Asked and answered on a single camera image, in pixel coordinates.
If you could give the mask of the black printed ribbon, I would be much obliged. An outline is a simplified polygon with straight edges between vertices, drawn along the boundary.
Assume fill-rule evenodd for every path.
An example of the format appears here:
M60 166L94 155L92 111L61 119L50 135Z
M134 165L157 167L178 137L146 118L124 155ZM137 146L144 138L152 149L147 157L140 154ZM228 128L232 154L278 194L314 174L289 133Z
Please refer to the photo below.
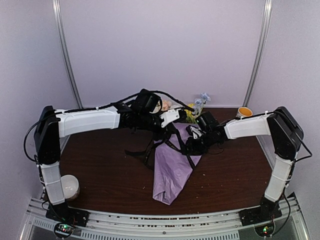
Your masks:
M184 143L191 136L187 129L194 127L186 123L175 123L175 131L168 133L165 137L165 141L151 140L146 150L144 151L128 151L125 150L125 154L136 159L141 159L142 163L150 170L154 170L155 166L175 166L182 164L187 169L193 170L202 157L202 154L189 154L183 155L181 153L181 147L179 140Z

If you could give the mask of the peach flower stem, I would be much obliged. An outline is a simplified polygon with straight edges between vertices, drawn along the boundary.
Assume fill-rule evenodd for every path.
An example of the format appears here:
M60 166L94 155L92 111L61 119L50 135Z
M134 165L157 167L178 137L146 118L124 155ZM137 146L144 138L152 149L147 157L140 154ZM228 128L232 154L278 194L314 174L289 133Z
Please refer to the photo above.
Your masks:
M173 103L169 100L163 100L162 101L162 107L161 107L161 111L165 112L171 109L171 107L173 106Z

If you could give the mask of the pink wrapping paper sheet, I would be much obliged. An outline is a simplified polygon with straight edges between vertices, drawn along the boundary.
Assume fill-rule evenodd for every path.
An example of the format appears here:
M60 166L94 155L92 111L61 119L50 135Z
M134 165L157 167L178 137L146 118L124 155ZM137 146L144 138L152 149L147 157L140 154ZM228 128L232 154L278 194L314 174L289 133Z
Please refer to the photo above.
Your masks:
M171 205L183 190L193 169L187 169L181 163L175 166L158 166L154 168L153 199Z

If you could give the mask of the blue flower stem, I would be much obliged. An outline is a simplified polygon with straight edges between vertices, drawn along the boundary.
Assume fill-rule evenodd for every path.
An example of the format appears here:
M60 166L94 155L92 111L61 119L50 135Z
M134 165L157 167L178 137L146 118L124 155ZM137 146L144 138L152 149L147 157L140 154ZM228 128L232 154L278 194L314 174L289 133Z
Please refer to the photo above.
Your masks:
M203 92L200 94L200 98L196 98L194 100L194 109L195 109L195 115L200 115L204 106L206 103L211 101L211 97L209 96L208 93Z

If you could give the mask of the patterned mug orange inside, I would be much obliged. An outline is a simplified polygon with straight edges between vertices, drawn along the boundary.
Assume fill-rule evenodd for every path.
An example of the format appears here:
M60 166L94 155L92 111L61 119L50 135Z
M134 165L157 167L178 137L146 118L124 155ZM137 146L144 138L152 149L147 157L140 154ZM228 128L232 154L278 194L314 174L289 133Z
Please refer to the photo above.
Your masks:
M237 109L236 117L237 118L245 118L245 117L251 117L253 115L253 112L248 107L239 107Z

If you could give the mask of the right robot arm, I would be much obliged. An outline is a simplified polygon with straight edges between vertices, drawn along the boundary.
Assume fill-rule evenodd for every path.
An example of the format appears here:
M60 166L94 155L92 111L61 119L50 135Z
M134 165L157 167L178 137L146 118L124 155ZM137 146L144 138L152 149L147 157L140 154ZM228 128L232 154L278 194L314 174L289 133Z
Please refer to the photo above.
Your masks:
M304 131L284 106L252 116L235 117L218 122L210 112L196 119L197 127L189 130L189 138L182 149L185 155L202 155L211 146L247 137L269 137L273 144L274 164L264 192L266 202L256 210L259 220L268 220L276 203L291 181Z

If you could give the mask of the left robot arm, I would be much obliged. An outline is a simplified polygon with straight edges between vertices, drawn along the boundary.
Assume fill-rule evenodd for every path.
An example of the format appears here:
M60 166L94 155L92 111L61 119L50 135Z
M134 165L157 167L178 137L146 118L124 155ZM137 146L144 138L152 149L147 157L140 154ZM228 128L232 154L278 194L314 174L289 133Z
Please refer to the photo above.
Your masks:
M102 129L130 128L160 133L181 117L178 109L155 111L163 103L160 94L142 89L103 106L57 110L48 105L42 110L39 120L30 127L34 130L36 153L29 159L39 167L48 201L53 205L51 211L61 222L69 221L72 211L64 205L60 139Z

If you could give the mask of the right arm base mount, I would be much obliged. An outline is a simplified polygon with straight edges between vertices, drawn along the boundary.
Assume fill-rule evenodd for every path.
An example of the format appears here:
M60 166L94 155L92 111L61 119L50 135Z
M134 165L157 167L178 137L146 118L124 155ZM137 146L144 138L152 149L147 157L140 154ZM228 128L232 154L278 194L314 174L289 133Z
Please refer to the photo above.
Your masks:
M268 212L261 206L243 209L239 211L238 214L243 227L271 221L274 218L280 218L282 216L282 212L279 208L272 212Z

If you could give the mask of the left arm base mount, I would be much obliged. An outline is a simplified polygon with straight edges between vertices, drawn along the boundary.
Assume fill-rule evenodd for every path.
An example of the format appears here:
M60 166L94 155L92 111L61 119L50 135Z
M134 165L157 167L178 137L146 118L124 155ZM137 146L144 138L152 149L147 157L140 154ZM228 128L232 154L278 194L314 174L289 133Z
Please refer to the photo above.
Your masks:
M45 217L72 226L86 227L89 215L90 213L86 210L70 208L68 216L59 217L53 209L49 208L46 211Z

